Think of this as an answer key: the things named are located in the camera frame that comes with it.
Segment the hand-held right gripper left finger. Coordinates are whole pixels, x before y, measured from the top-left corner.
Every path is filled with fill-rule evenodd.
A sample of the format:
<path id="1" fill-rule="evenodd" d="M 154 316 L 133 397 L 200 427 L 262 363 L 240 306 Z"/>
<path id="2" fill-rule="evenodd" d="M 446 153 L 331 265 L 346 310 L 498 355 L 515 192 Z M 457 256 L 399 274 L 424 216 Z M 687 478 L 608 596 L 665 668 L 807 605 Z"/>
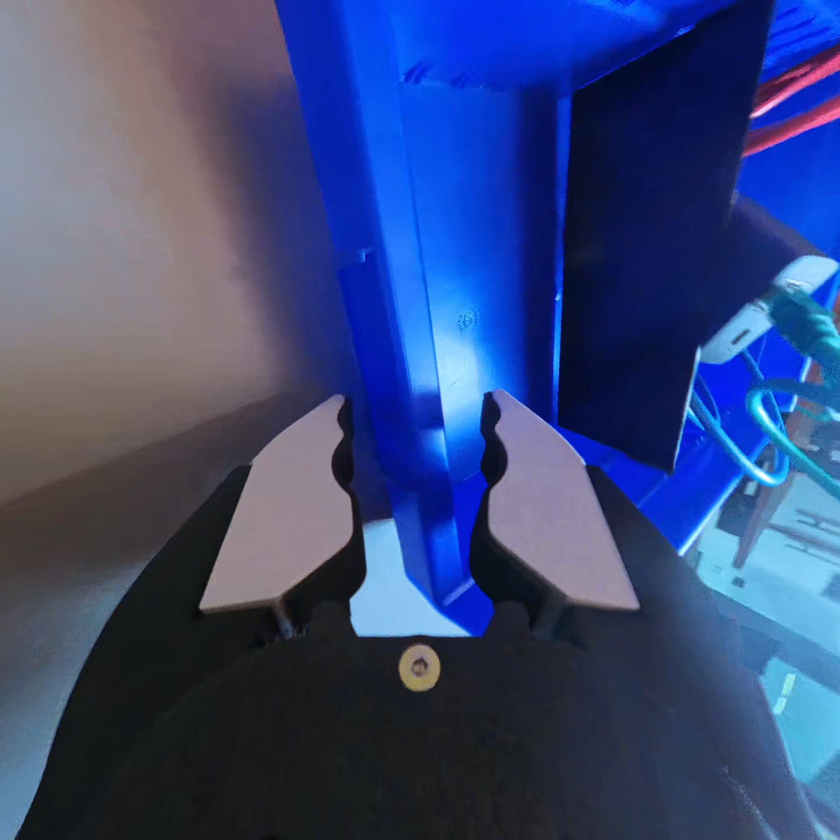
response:
<path id="1" fill-rule="evenodd" d="M 366 576 L 350 400 L 334 395 L 254 458 L 198 604 L 204 615 L 268 610 L 284 635 L 322 603 L 350 610 Z"/>

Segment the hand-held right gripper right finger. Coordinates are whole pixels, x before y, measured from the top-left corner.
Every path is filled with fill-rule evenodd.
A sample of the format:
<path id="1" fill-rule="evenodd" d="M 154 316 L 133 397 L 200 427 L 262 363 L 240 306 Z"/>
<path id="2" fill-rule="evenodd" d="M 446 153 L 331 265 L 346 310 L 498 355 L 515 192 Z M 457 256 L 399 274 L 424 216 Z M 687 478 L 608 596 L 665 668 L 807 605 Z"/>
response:
<path id="1" fill-rule="evenodd" d="M 486 481 L 469 543 L 494 608 L 520 606 L 535 635 L 563 635 L 577 607 L 635 614 L 641 603 L 583 458 L 508 392 L 485 394 Z"/>

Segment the white adapter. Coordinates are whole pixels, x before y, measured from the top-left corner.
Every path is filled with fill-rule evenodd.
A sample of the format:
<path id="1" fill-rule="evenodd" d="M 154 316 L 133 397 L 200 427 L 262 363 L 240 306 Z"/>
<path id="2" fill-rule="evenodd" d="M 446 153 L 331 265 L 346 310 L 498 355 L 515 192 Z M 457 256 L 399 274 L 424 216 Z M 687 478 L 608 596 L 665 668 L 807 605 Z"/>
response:
<path id="1" fill-rule="evenodd" d="M 770 304 L 782 292 L 801 291 L 808 296 L 824 286 L 838 270 L 834 259 L 805 255 L 785 266 L 763 291 L 743 306 L 699 351 L 703 364 L 725 364 L 771 329 Z"/>

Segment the dark flat panel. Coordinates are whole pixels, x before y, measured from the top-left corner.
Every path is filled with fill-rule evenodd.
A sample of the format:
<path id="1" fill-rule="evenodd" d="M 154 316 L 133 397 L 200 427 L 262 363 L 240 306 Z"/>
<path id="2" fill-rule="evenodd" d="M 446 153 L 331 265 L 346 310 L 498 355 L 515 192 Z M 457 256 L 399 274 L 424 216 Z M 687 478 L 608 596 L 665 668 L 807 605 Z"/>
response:
<path id="1" fill-rule="evenodd" d="M 676 468 L 700 346 L 748 301 L 715 267 L 773 2 L 728 2 L 572 96 L 558 424 Z"/>

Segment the blue plastic bin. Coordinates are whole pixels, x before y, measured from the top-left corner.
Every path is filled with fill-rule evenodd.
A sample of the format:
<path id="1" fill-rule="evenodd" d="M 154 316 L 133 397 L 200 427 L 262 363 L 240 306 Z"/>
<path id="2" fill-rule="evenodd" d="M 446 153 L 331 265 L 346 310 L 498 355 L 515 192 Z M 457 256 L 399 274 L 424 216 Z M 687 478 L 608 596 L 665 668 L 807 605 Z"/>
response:
<path id="1" fill-rule="evenodd" d="M 468 633 L 484 394 L 558 424 L 572 96 L 727 3 L 276 3 L 406 572 Z M 758 84 L 836 43 L 838 2 L 773 2 Z M 670 475 L 570 438 L 680 551 L 740 479 L 688 423 Z"/>

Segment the dark furniture frame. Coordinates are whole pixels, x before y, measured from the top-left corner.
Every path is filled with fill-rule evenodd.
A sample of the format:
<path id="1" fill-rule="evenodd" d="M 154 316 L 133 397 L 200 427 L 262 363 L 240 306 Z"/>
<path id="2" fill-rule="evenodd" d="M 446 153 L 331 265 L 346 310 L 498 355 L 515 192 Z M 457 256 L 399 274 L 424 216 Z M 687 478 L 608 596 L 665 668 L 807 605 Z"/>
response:
<path id="1" fill-rule="evenodd" d="M 740 521 L 718 520 L 737 540 L 730 561 L 730 586 L 738 591 L 771 581 L 821 594 L 839 572 L 838 500 L 811 478 L 791 472 L 776 488 L 743 497 Z"/>

